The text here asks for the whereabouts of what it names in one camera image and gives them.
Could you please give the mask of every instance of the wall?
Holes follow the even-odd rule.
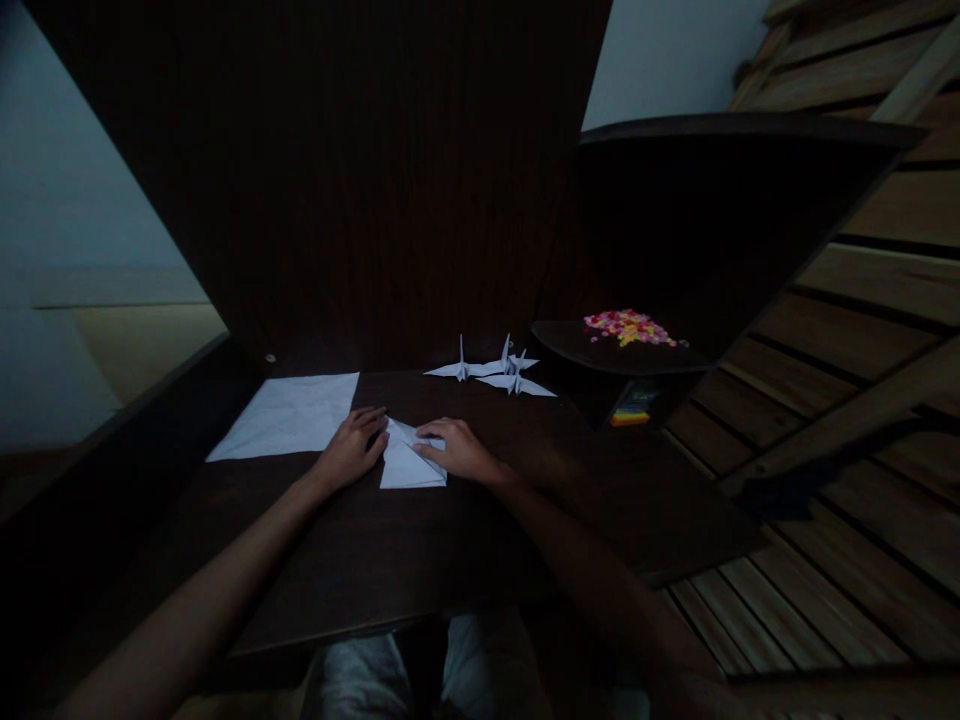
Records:
[[[766,0],[615,0],[583,129],[723,112],[763,40]]]
[[[170,303],[151,311],[151,346],[138,312]],[[122,328],[92,309],[77,322],[101,306],[134,307]],[[36,23],[0,5],[0,452],[79,441],[220,329]]]

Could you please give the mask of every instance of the desk surface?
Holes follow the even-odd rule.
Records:
[[[442,415],[465,419],[496,455],[654,584],[757,546],[753,526],[669,442],[654,433],[594,433],[563,398],[508,397],[479,382],[389,372],[361,374],[354,407],[365,405],[386,405],[411,425]],[[81,655],[93,660],[108,650],[316,456],[201,467],[128,575],[80,628],[74,642],[84,648]],[[486,490],[450,477],[445,489],[381,491],[382,467],[322,508],[265,590],[232,655],[556,592],[532,543]],[[77,661],[76,647],[71,652]]]

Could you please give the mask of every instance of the paper crane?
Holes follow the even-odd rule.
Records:
[[[424,375],[437,375],[439,377],[455,377],[458,382],[463,382],[470,377],[484,377],[494,373],[503,373],[504,375],[513,375],[519,370],[524,370],[531,365],[539,362],[538,360],[518,359],[516,355],[508,355],[510,348],[510,335],[507,334],[507,341],[503,344],[503,352],[499,360],[492,360],[488,363],[466,363],[463,361],[463,335],[460,335],[460,362],[453,365],[444,365],[436,370],[428,370]]]
[[[510,352],[510,333],[507,333],[507,339],[503,343],[503,352],[500,353],[499,360],[491,360],[483,365],[471,365],[470,374],[474,377],[484,377],[494,373],[503,373],[504,375],[514,375],[520,370],[526,370],[531,365],[536,365],[539,360],[526,360],[517,358],[516,355],[508,355]]]
[[[527,354],[527,351],[523,351],[523,355],[520,356],[519,361],[516,363],[517,368],[527,367],[524,365],[524,356]],[[522,392],[525,392],[529,395],[542,395],[544,397],[556,397],[556,395],[545,387],[537,385],[532,380],[526,380],[520,377],[520,370],[517,369],[512,375],[490,375],[489,377],[479,378],[480,382],[485,382],[487,385],[493,385],[494,387],[505,388],[507,395],[510,393],[516,393],[519,395]]]

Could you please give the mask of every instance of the white pants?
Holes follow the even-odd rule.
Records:
[[[393,635],[347,640],[320,651],[301,718],[412,717],[407,671]],[[550,706],[516,608],[450,621],[439,718],[549,720]]]

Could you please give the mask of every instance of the folded paper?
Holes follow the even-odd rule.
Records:
[[[521,367],[525,359],[527,351],[523,351],[523,355],[520,356],[520,361],[517,364],[517,367]],[[556,394],[550,392],[545,387],[537,385],[532,380],[527,380],[526,378],[520,377],[519,369],[513,375],[490,375],[488,377],[478,378],[480,382],[485,382],[487,385],[493,385],[494,387],[504,388],[507,391],[507,395],[510,393],[516,393],[519,395],[522,392],[527,393],[528,395],[540,395],[543,397],[556,397]]]
[[[422,443],[443,450],[446,443],[441,438],[418,438],[416,428],[393,418],[387,419],[386,430],[390,439],[383,451],[381,490],[446,487],[447,471],[413,449],[414,445]]]
[[[504,375],[513,375],[520,370],[525,370],[531,365],[536,364],[537,360],[527,360],[526,358],[517,358],[516,355],[510,355],[510,334],[507,334],[507,340],[503,343],[503,352],[500,353],[499,360],[491,360],[488,363],[467,363],[463,360],[463,335],[460,335],[460,362],[453,365],[444,365],[436,370],[428,370],[424,375],[438,375],[440,377],[455,377],[458,382],[463,382],[470,377],[484,377],[494,373],[503,373]]]
[[[325,450],[350,414],[360,373],[267,380],[207,462]]]

